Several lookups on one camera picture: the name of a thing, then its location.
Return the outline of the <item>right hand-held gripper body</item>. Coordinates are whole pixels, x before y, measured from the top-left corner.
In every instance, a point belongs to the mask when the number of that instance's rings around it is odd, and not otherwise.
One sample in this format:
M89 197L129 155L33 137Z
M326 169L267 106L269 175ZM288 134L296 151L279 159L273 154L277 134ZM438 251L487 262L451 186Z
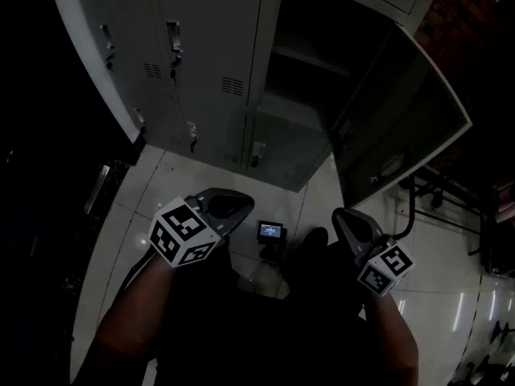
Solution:
M357 281L372 294L385 296L414 268L414 259L400 240L389 236L376 246Z

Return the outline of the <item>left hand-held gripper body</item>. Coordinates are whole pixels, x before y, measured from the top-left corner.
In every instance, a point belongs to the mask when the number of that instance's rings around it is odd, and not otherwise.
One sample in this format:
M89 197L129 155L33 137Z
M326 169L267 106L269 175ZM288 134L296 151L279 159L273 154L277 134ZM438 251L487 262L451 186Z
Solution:
M158 203L149 230L150 246L173 268L205 261L225 244L218 221L208 213L210 191Z

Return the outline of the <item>locker door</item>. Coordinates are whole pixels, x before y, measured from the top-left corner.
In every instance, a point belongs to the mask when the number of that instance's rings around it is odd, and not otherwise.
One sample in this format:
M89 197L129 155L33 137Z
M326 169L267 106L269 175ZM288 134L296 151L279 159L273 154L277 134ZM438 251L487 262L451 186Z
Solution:
M394 24L331 128L344 206L413 174L471 127L435 62Z

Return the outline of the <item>white metal locker wall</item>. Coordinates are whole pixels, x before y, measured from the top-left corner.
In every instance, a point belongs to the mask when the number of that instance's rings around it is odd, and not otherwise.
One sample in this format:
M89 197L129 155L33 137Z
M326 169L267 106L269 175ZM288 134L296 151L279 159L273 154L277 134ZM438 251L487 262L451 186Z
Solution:
M331 128L390 28L398 24L414 38L414 11L428 3L55 1L87 72L108 106L122 110L117 121L131 138L144 133L152 146L289 191L334 157ZM174 84L170 64L178 55ZM254 155L261 157L256 168Z

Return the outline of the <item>person's right forearm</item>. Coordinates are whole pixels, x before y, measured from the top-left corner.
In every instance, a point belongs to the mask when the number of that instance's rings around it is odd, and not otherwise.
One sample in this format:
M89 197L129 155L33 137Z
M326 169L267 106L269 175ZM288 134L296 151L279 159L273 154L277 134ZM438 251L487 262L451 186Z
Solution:
M376 377L385 386L418 386L418 346L392 296L365 294L364 306L377 347Z

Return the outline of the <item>person's left forearm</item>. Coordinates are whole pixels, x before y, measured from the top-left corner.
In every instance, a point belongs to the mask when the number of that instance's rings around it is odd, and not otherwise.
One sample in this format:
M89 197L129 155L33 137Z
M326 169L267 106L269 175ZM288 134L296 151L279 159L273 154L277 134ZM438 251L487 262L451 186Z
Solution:
M73 386L142 386L174 275L159 254L146 263L101 320Z

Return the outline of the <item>person's black shoe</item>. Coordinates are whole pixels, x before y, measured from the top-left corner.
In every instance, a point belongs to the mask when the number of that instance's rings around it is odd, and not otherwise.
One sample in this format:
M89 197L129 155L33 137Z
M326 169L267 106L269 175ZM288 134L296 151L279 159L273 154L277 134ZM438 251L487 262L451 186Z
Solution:
M304 256L320 254L328 246L328 230L324 227L316 227L306 234L299 251Z

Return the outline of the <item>small black screen device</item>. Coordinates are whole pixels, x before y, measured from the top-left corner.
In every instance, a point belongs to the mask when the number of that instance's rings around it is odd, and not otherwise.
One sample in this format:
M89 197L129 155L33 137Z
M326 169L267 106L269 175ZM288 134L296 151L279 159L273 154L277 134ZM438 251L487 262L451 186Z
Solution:
M257 242L262 246L260 257L280 263L286 247L287 229L280 223L260 220L257 227Z

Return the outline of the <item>black metal coat rack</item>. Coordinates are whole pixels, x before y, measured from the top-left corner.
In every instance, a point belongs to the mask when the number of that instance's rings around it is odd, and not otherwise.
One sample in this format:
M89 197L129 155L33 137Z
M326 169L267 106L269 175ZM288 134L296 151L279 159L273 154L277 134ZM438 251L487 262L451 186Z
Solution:
M451 175L437 174L427 166L401 180L398 186L408 193L407 231L412 229L415 218L421 216L452 230L476 236L479 238L478 247L470 250L468 255L477 255L487 274L501 273L495 265L493 212L486 203L457 184Z

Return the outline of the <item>person's black shirt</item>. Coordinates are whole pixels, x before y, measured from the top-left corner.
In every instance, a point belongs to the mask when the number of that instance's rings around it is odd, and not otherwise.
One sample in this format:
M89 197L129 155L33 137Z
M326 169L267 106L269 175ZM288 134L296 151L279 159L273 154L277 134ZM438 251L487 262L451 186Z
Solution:
M177 269L158 336L155 386L355 384L369 333L350 250L305 242L284 299L239 289L227 249Z

